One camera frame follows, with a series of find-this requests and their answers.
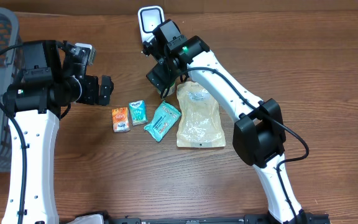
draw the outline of orange packet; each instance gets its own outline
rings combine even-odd
[[[114,132],[129,131],[128,108],[117,108],[111,110],[112,128]]]

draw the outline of teal packet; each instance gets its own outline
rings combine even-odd
[[[143,100],[129,103],[129,111],[131,113],[132,125],[147,123],[146,104]]]
[[[179,119],[180,115],[181,113],[175,107],[164,101],[155,111],[152,122],[144,126],[144,129],[148,131],[156,141],[160,142]]]

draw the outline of wire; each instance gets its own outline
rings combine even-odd
[[[67,108],[66,108],[66,110],[62,113],[62,115],[60,116],[60,119],[63,119],[63,118],[68,114],[68,112],[70,111],[70,109],[71,109],[71,103],[69,103],[69,104],[67,105]]]
[[[16,44],[16,45],[12,45],[9,46],[3,50],[0,51],[0,56],[3,55],[4,53],[6,53],[9,50],[18,48],[18,47],[22,47],[22,44]],[[26,181],[27,181],[27,145],[25,144],[25,139],[24,139],[24,135],[23,132],[19,126],[19,124],[17,123],[17,121],[14,119],[14,115],[10,114],[10,112],[8,112],[7,109],[5,109],[4,105],[0,102],[0,109],[2,110],[2,112],[12,121],[13,126],[16,128],[16,131],[19,135],[19,139],[21,142],[21,148],[22,148],[22,186],[21,186],[21,194],[20,194],[20,205],[19,205],[19,211],[18,211],[18,219],[17,219],[17,223],[18,224],[22,224],[23,223],[23,217],[24,217],[24,197],[25,197],[25,185],[26,185]]]
[[[249,103],[249,100],[248,99],[245,99],[241,94],[240,92],[237,90],[237,88],[230,82],[230,80],[227,79],[227,77],[225,77],[222,73],[220,73],[218,70],[216,69],[213,69],[213,68],[208,68],[208,67],[193,67],[193,68],[189,68],[185,71],[182,71],[180,72],[177,76],[180,76],[180,75],[183,75],[185,74],[186,72],[190,72],[190,71],[194,71],[194,70],[207,70],[207,71],[210,71],[212,73],[215,73],[217,75],[219,75],[232,89],[233,91],[237,94],[237,96],[243,101],[242,104],[243,105],[247,105],[249,106],[250,108],[252,108],[253,110],[256,110],[257,111],[257,108],[254,107],[251,103]],[[291,208],[291,211],[292,211],[292,214],[294,216],[294,219],[295,219],[295,223],[298,223],[298,217],[296,215],[296,212],[292,206],[292,203],[291,203],[291,200],[288,196],[288,193],[287,191],[285,190],[285,186],[284,186],[284,182],[283,182],[283,179],[281,177],[281,170],[280,170],[280,166],[284,163],[287,163],[287,162],[295,162],[295,161],[300,161],[302,159],[306,159],[309,155],[309,146],[307,145],[307,143],[305,142],[305,140],[303,140],[296,132],[292,131],[290,128],[286,127],[284,124],[274,120],[271,116],[261,112],[259,110],[259,113],[265,118],[267,119],[268,121],[270,121],[271,123],[274,123],[275,125],[281,127],[282,129],[286,130],[288,133],[290,133],[292,136],[294,136],[297,140],[299,140],[299,142],[302,143],[303,147],[305,147],[305,154],[303,156],[300,156],[300,157],[296,157],[296,158],[291,158],[291,159],[285,159],[281,162],[279,162],[276,166],[276,171],[277,171],[277,176],[278,176],[278,179],[280,181],[280,184],[281,184],[281,187],[283,189],[283,192],[284,192],[284,195],[285,195],[285,199],[287,200],[288,204],[290,205],[290,208]]]

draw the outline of transparent bag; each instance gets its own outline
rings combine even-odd
[[[196,82],[178,85],[182,117],[177,132],[178,147],[223,147],[226,145],[218,102]]]

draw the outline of brown tabletop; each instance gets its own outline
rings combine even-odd
[[[171,14],[187,37],[200,36],[241,84],[274,98],[284,123],[310,146],[307,160],[287,164],[302,207],[358,223],[358,11]],[[60,218],[108,210],[114,217],[233,217],[266,213],[257,174],[232,148],[233,124],[221,109],[224,149],[179,149],[178,123],[157,143],[143,125],[113,133],[111,109],[145,100],[152,119],[159,95],[145,74],[136,15],[19,14],[23,40],[93,44],[89,75],[109,75],[109,106],[76,104],[60,122],[55,198]],[[167,101],[178,108],[177,99]],[[303,154],[287,134],[286,156]],[[0,174],[0,221],[9,174]]]

